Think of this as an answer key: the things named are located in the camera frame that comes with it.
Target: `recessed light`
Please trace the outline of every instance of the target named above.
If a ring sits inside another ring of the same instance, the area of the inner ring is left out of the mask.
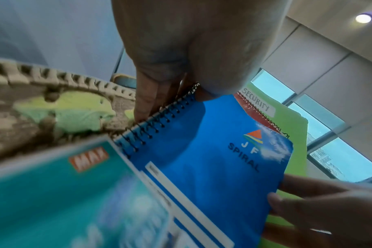
[[[360,14],[355,18],[355,20],[359,23],[369,23],[372,20],[372,15],[370,14]]]

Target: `stack of notebooks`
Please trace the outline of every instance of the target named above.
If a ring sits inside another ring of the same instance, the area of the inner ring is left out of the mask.
[[[260,116],[189,92],[114,142],[0,164],[0,248],[257,247],[293,152]]]

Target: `spiral notebook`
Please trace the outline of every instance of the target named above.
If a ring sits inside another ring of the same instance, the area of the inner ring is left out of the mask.
[[[198,247],[256,247],[293,150],[265,125],[232,95],[201,103],[191,91],[115,143]]]

